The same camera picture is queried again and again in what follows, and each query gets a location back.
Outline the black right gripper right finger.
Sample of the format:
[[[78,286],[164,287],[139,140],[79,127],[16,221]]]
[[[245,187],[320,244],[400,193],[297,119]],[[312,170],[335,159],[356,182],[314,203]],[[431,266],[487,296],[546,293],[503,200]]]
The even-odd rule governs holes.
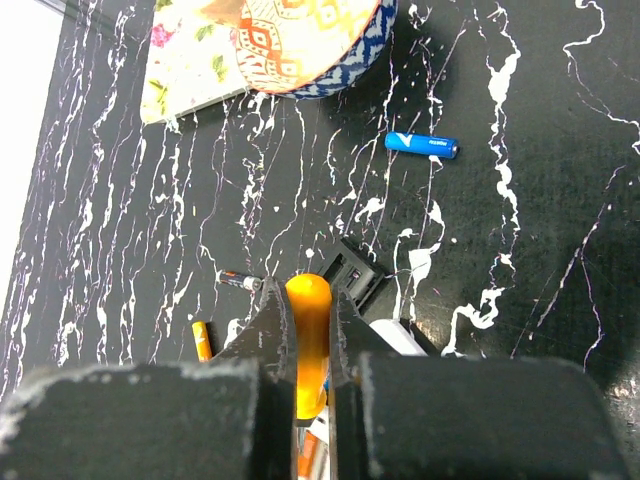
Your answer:
[[[595,383],[561,359],[403,356],[345,290],[330,327],[335,479],[628,479]]]

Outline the orange battery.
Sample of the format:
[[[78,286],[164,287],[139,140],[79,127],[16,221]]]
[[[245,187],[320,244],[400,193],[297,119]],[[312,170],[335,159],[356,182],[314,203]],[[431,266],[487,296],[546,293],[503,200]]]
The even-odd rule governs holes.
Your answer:
[[[202,321],[194,322],[192,324],[192,333],[198,360],[201,363],[210,361],[213,358],[213,352],[209,340],[207,324]]]

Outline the blue battery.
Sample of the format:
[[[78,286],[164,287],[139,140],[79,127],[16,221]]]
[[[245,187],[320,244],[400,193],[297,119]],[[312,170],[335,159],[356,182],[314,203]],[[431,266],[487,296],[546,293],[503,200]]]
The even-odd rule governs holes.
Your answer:
[[[455,139],[415,133],[389,132],[385,137],[385,147],[389,150],[445,159],[454,159],[459,152]]]

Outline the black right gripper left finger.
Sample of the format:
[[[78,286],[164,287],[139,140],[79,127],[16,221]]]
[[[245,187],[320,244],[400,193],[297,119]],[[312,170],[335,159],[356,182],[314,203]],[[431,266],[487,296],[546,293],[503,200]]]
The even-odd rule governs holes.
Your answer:
[[[43,367],[1,407],[5,479],[293,479],[296,340],[284,284],[212,360]]]

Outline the yellow handled screwdriver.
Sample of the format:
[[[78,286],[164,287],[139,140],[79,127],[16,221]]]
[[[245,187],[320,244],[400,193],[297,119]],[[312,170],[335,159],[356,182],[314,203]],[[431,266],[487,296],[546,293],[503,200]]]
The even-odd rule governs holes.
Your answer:
[[[285,288],[296,329],[296,416],[307,421],[316,417],[326,403],[332,293],[329,283],[312,273],[292,277]]]

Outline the small battery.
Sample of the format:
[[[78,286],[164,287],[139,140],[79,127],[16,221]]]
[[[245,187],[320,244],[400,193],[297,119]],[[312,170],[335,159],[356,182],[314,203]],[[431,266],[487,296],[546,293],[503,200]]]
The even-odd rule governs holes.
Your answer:
[[[220,284],[229,285],[249,292],[257,292],[262,288],[263,280],[259,277],[233,271],[221,271],[217,275]]]

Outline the black remote control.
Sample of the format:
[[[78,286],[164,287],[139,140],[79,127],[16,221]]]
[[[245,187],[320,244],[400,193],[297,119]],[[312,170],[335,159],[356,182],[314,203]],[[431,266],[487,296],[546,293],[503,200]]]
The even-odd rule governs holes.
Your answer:
[[[386,276],[381,266],[346,237],[335,243],[318,274],[332,288],[347,290],[360,313],[366,311]]]

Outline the white remote control with batteries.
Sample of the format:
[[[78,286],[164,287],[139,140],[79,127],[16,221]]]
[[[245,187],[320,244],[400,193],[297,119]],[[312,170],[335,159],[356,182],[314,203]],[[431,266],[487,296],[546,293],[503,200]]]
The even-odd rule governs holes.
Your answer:
[[[371,322],[369,327],[400,355],[427,356],[427,352],[398,320],[378,319]]]

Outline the white remote with orange label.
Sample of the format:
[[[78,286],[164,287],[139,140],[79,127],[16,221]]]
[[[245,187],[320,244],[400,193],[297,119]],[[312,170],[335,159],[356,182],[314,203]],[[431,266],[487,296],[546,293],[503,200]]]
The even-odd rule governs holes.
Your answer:
[[[309,426],[298,431],[298,479],[330,480],[328,407],[325,406]]]

